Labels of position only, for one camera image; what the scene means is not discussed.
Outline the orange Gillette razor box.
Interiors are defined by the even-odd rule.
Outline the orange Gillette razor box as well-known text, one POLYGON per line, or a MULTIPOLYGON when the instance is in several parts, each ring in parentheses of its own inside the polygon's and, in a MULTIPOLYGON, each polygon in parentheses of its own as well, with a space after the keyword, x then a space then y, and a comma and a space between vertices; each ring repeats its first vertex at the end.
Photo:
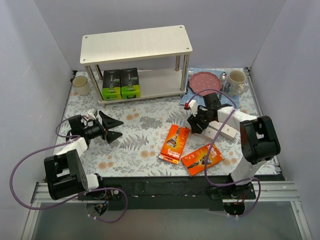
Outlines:
POLYGON ((189 133, 188 128, 172 124, 158 157, 169 163, 178 164, 189 133))
MULTIPOLYGON (((210 148, 210 143, 187 154, 181 158, 181 162, 191 177, 201 173, 205 169, 206 157, 210 148)), ((213 145, 207 160, 207 168, 214 166, 223 160, 221 152, 213 145)))

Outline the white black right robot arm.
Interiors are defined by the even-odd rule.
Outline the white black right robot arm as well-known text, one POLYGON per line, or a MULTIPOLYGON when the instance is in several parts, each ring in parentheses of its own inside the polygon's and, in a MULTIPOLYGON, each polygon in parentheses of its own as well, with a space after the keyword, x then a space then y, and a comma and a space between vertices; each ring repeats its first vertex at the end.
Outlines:
POLYGON ((273 122, 266 115, 253 116, 241 112, 236 109, 237 105, 234 101, 232 104, 222 104, 215 93, 205 96, 209 100, 205 106, 199 105, 194 100, 195 96, 196 94, 184 104, 184 109, 191 111, 187 119, 191 132, 201 134, 211 122, 222 123, 212 139, 210 150, 225 125, 240 133, 242 158, 235 170, 228 175, 227 183, 210 181, 207 174, 209 157, 206 156, 204 161, 204 175, 208 183, 217 188, 226 188, 227 195, 232 199, 237 199, 245 192, 244 185, 248 185, 255 179, 254 176, 259 168, 281 151, 273 122))

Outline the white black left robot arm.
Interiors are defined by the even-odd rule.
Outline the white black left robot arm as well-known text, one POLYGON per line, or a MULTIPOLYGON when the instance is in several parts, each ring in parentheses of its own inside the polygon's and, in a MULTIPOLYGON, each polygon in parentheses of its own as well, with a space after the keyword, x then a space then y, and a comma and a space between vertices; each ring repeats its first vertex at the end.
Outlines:
POLYGON ((81 156, 88 150, 91 140, 101 138, 110 144, 120 138, 121 132, 110 129, 124 122, 96 109, 91 109, 86 117, 75 115, 67 121, 70 125, 65 137, 67 145, 44 159, 49 194, 53 200, 59 200, 89 191, 95 200, 101 200, 107 193, 102 177, 97 173, 86 174, 81 156))

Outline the green black razor box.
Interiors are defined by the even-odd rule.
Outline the green black razor box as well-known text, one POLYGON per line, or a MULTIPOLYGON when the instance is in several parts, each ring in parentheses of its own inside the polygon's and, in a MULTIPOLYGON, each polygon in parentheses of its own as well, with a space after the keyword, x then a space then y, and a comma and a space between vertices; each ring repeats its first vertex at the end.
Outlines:
POLYGON ((139 75, 137 68, 120 70, 121 96, 123 99, 135 99, 141 97, 139 75))
POLYGON ((105 101, 121 100, 121 71, 119 69, 104 70, 102 97, 105 101))

